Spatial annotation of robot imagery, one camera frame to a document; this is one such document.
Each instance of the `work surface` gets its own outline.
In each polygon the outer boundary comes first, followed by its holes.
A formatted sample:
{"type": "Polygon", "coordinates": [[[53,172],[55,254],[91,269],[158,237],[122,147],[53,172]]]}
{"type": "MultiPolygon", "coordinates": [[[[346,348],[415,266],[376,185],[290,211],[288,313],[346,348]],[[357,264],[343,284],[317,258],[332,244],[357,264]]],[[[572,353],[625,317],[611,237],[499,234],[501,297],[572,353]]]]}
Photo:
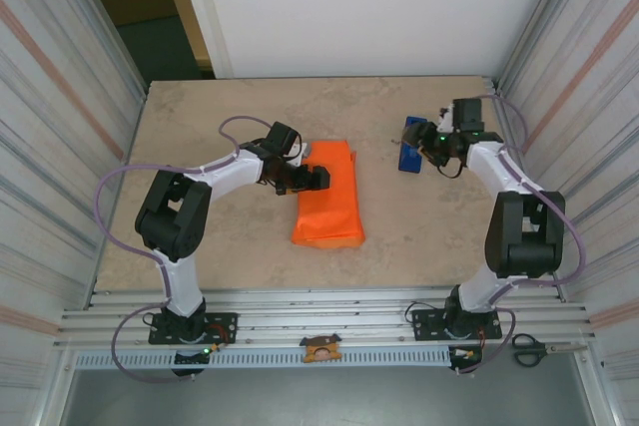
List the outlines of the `work surface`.
{"type": "MultiPolygon", "coordinates": [[[[195,167],[228,154],[217,133],[233,115],[281,121],[305,142],[346,139],[357,152],[359,210],[366,242],[358,249],[319,250],[291,243],[296,196],[270,186],[238,189],[210,209],[197,251],[202,288],[402,286],[455,284],[483,259],[492,200],[469,171],[449,180],[422,163],[419,175],[397,169],[406,116],[435,119],[451,99],[485,93],[479,77],[281,79],[156,82],[152,85],[131,164],[195,167]]],[[[484,101],[486,130],[497,130],[484,101]]],[[[265,135],[249,121],[228,125],[239,142],[265,135]]],[[[451,173],[457,160],[447,167],[451,173]]],[[[128,173],[113,234],[143,247],[136,214],[154,173],[128,173]]],[[[159,289],[146,258],[109,244],[98,289],[159,289]]]]}

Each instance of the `mounting plate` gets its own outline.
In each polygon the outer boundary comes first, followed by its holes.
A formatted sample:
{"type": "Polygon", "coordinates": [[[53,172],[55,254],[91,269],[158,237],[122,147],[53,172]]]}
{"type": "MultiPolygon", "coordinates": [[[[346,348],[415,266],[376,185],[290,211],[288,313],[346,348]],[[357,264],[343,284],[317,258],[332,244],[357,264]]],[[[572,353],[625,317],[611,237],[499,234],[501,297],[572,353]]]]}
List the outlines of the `mounting plate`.
{"type": "MultiPolygon", "coordinates": [[[[151,321],[149,332],[149,344],[185,344],[177,336],[166,333],[163,326],[164,315],[162,313],[154,313],[151,321]]],[[[238,332],[238,314],[237,313],[205,313],[205,332],[202,337],[188,344],[221,344],[228,342],[233,344],[236,342],[236,334],[238,332]],[[220,329],[214,327],[219,324],[227,333],[227,341],[222,338],[220,329]]]]}
{"type": "Polygon", "coordinates": [[[501,325],[496,311],[472,313],[473,324],[463,336],[454,335],[446,328],[445,309],[415,309],[412,311],[412,331],[415,341],[479,340],[479,326],[483,327],[486,339],[501,338],[501,325]]]}

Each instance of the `orange cloth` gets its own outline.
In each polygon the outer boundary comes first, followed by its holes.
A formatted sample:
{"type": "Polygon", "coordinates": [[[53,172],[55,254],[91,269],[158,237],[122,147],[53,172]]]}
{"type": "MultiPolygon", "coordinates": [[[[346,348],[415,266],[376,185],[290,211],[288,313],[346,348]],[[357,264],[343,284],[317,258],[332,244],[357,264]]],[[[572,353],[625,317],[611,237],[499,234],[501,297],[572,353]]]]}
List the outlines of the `orange cloth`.
{"type": "Polygon", "coordinates": [[[346,140],[313,142],[304,163],[325,167],[330,174],[327,190],[298,193],[295,244],[316,248],[358,247],[366,240],[359,219],[355,153],[346,140]]]}

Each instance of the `black-handled scissors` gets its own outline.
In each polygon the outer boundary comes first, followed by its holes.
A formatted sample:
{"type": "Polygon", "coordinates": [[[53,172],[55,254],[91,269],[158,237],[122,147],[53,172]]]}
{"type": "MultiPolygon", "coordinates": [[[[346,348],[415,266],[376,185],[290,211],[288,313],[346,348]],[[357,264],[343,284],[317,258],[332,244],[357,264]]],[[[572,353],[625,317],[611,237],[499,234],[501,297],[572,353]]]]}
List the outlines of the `black-handled scissors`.
{"type": "Polygon", "coordinates": [[[583,344],[553,344],[537,341],[526,333],[515,334],[512,338],[512,347],[515,348],[515,361],[520,366],[532,368],[538,365],[543,358],[552,353],[572,353],[586,349],[583,344]]]}

